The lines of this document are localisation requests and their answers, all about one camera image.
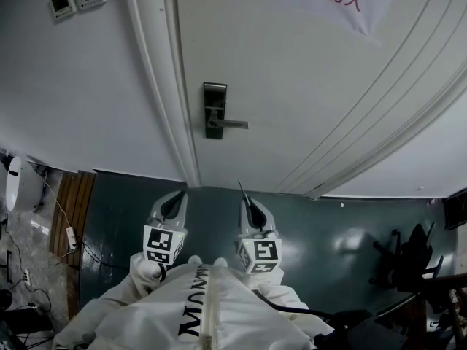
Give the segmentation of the brown wooden floor step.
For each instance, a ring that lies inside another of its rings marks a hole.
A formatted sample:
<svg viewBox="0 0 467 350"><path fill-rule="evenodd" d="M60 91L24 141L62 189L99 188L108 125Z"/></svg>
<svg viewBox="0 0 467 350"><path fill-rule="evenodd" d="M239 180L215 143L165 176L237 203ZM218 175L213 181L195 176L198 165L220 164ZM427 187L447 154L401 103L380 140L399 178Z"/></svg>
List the brown wooden floor step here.
<svg viewBox="0 0 467 350"><path fill-rule="evenodd" d="M53 214L49 249L59 258L59 263L66 266L65 288L70 319L80 310L80 269L83 255L80 243L84 240L85 221L95 177L95 174L85 171L64 173ZM72 252L69 251L66 236L66 228L69 226L74 228L78 241L77 248Z"/></svg>

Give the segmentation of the dark metal lock plate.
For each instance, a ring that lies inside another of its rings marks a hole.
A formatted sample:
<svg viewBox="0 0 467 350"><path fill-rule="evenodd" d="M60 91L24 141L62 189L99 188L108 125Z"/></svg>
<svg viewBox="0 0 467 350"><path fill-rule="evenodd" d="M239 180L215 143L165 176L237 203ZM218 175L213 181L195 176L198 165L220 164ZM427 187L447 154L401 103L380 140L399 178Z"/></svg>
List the dark metal lock plate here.
<svg viewBox="0 0 467 350"><path fill-rule="evenodd" d="M215 121L224 120L227 85L205 82L203 89L206 138L221 140L223 127L219 127Z"/></svg>

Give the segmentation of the person's white jacket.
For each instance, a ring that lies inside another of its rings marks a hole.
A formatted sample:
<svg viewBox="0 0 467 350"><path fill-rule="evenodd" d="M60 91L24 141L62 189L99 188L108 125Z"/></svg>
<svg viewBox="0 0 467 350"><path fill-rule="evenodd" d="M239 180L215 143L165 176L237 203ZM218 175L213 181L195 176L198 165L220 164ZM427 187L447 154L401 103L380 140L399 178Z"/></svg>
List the person's white jacket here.
<svg viewBox="0 0 467 350"><path fill-rule="evenodd" d="M278 312L228 269L200 265L104 319L90 350L312 350L319 325Z"/></svg>

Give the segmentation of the person's right forearm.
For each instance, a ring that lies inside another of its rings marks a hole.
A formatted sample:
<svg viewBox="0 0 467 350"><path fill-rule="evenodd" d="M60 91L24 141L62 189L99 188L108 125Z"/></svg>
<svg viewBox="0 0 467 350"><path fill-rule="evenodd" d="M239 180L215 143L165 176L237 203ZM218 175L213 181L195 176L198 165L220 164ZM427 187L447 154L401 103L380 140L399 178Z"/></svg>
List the person's right forearm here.
<svg viewBox="0 0 467 350"><path fill-rule="evenodd" d="M276 268L271 273L246 275L244 283L250 289L259 291L267 300L278 306L309 309L308 305L301 301L293 288L282 284L283 276L284 271ZM298 327L312 341L316 335L328 335L333 332L331 326L315 315L285 312L281 312L281 315Z"/></svg>

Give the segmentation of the dark wooden furniture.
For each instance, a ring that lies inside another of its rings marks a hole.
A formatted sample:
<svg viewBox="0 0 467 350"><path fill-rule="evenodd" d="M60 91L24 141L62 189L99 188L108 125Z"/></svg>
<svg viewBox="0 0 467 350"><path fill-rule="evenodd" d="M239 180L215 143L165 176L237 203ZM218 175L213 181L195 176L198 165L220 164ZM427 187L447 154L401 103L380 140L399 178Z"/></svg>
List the dark wooden furniture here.
<svg viewBox="0 0 467 350"><path fill-rule="evenodd" d="M422 276L404 279L398 291L412 293L414 299L409 308L410 323L403 350L429 350L430 346L434 350L441 350L439 341L428 334L427 305L431 306L435 314L448 311L445 322L453 330L455 350L467 350L467 334L462 332L459 315L450 298L450 293L456 292L463 307L467 308L467 293L463 291L465 288L467 273L433 279L424 279Z"/></svg>

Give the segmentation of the person's left forearm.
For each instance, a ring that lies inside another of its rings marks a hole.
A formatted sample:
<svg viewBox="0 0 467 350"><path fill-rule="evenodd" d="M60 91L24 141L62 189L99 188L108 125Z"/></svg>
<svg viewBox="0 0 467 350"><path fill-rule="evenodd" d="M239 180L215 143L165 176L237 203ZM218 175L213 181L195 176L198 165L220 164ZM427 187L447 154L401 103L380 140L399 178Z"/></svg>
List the person's left forearm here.
<svg viewBox="0 0 467 350"><path fill-rule="evenodd" d="M102 321L117 310L147 297L160 284L161 267L145 259L140 252L130 258L128 275L101 297L92 299L53 339L53 347L72 350L76 345L91 344Z"/></svg>

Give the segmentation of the black office chair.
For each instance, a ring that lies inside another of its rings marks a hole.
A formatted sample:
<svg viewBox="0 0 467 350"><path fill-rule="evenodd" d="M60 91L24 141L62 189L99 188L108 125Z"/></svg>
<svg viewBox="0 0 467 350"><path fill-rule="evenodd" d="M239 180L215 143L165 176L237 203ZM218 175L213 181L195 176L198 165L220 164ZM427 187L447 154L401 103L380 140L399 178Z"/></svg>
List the black office chair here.
<svg viewBox="0 0 467 350"><path fill-rule="evenodd" d="M370 285L384 289L397 289L398 292L417 293L425 274L437 277L444 257L441 256L435 267L428 268L433 255L431 240L436 223L433 222L426 233L421 224L417 224L405 243L401 243L401 232L392 231L396 237L395 251L384 248L380 242L374 241L373 248L380 253L381 265L375 276L368 282Z"/></svg>

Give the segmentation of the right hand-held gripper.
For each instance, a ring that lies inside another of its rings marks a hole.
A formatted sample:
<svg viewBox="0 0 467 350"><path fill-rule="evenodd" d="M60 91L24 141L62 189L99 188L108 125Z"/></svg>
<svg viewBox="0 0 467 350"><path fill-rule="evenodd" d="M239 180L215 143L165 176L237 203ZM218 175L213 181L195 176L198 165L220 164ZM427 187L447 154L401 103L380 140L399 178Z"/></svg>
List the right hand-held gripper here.
<svg viewBox="0 0 467 350"><path fill-rule="evenodd" d="M251 198L240 201L239 228L241 234L257 234L275 230L272 213L259 201ZM236 242L244 271L248 274L272 273L282 262L282 240L270 233L265 238L242 238Z"/></svg>

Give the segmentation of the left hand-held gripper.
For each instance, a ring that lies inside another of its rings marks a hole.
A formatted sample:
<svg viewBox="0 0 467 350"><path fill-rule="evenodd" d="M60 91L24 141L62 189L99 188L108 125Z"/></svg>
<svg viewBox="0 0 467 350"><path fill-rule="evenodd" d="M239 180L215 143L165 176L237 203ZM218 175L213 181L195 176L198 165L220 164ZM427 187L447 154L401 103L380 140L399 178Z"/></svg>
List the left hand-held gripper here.
<svg viewBox="0 0 467 350"><path fill-rule="evenodd" d="M170 192L154 202L144 226L146 260L161 265L174 264L187 235L187 206L188 194L183 190Z"/></svg>

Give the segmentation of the white oval appliance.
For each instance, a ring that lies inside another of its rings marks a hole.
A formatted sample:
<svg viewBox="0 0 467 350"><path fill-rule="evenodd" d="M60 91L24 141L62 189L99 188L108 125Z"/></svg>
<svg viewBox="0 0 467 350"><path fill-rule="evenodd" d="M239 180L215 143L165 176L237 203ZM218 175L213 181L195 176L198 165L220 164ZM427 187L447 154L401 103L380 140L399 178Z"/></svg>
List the white oval appliance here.
<svg viewBox="0 0 467 350"><path fill-rule="evenodd" d="M6 202L9 211L35 211L42 198L43 178L23 157L15 156L10 162Z"/></svg>

